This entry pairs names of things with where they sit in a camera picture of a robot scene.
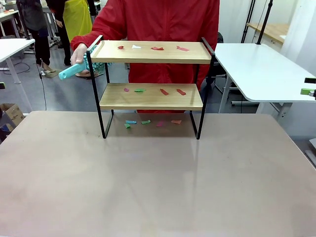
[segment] red sleeve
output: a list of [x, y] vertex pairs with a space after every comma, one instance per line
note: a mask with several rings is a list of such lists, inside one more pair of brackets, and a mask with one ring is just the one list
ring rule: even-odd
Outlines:
[[[206, 11], [204, 22], [201, 28], [200, 36], [204, 37], [212, 49], [215, 51], [217, 45], [217, 33], [219, 23], [219, 1], [220, 0], [209, 0], [209, 7]], [[208, 65], [200, 65], [198, 74], [198, 88], [202, 84], [205, 76], [209, 70]]]
[[126, 38], [126, 17], [123, 0], [108, 0], [106, 6], [95, 19], [92, 31], [85, 36], [74, 37], [71, 41], [71, 47], [75, 50], [80, 43], [84, 43], [89, 47], [99, 35], [103, 35], [104, 40]]

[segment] light blue cylinder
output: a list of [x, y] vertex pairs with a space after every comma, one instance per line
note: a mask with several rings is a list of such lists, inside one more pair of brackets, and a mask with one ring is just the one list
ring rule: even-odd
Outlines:
[[69, 77], [72, 77], [76, 73], [81, 73], [83, 70], [85, 70], [85, 65], [84, 63], [81, 64], [74, 64], [73, 66], [63, 70], [62, 72], [59, 73], [59, 79], [63, 80]]

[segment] red jacket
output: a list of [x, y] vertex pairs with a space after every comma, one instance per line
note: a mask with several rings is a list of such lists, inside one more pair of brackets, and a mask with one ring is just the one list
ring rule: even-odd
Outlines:
[[[77, 36], [90, 46], [99, 35], [105, 40], [200, 41], [205, 37], [215, 50], [220, 0], [108, 0], [92, 32]], [[200, 67], [198, 88], [208, 66]], [[129, 82], [193, 83], [194, 68], [187, 64], [131, 64]]]

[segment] cardboard box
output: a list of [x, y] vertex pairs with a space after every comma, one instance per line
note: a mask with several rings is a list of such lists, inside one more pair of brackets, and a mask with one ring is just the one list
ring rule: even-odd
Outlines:
[[[0, 108], [2, 109], [2, 116], [7, 115], [15, 126], [19, 125], [24, 119], [22, 111], [16, 104], [1, 104]], [[4, 128], [5, 131], [13, 130], [13, 127], [10, 124], [5, 125], [5, 127], [7, 127]]]

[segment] yellow apron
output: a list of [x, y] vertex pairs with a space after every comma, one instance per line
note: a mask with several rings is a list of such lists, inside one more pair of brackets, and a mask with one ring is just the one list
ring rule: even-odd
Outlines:
[[70, 42], [75, 36], [84, 36], [92, 30], [87, 0], [66, 1], [63, 18]]

